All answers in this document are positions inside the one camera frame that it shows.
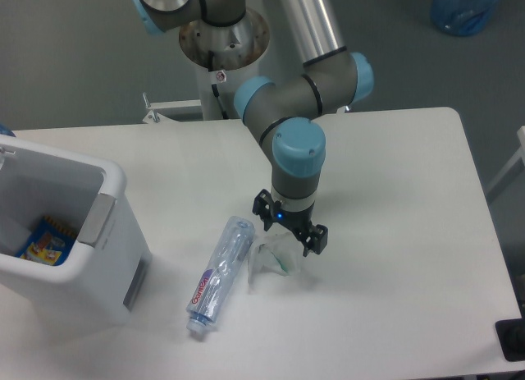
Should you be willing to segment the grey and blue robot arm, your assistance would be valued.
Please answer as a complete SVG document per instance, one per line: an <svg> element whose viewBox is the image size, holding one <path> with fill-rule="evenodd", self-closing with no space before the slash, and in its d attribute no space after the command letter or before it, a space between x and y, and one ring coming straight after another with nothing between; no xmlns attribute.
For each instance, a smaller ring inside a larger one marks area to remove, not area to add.
<svg viewBox="0 0 525 380"><path fill-rule="evenodd" d="M320 254L328 230L312 222L326 137L316 119L368 96L373 72L340 34L329 0L280 0L303 74L277 85L260 73L267 21L246 0L132 0L150 34L178 30L196 70L203 118L240 119L272 166L272 185L254 199L264 226L283 226Z"/></svg>

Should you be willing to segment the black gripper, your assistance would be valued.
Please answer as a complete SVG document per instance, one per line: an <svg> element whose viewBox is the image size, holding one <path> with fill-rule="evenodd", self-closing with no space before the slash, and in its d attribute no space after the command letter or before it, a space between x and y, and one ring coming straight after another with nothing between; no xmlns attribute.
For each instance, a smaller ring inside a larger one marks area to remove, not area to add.
<svg viewBox="0 0 525 380"><path fill-rule="evenodd" d="M274 201L270 192L263 189L254 198L252 212L259 216L264 231L269 231L273 224L279 224L292 232L303 246L303 256L320 254L327 246L328 228L313 225L311 221L314 204L301 211L284 210L281 201Z"/></svg>

